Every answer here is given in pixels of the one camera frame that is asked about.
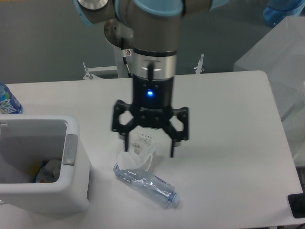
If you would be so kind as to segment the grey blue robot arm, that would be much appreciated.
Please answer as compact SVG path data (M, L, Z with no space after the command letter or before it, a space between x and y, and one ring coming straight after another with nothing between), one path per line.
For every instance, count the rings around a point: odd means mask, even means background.
M131 30L121 38L132 49L132 103L116 101L112 131L125 145L137 126L162 129L177 147L189 138L189 109L172 107L173 83L181 19L225 4L224 0L77 0L87 24L115 20Z

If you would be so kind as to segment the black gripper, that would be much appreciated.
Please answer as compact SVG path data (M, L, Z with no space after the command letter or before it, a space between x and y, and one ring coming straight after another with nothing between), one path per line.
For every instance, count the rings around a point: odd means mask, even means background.
M163 129L171 138L170 157L174 157L174 148L182 141L189 140L189 108L172 108L174 78L149 80L133 76L132 104L117 100L113 107L111 130L119 134L124 141L124 151L129 149L130 132L137 126ZM122 116L130 113L128 122L122 122Z

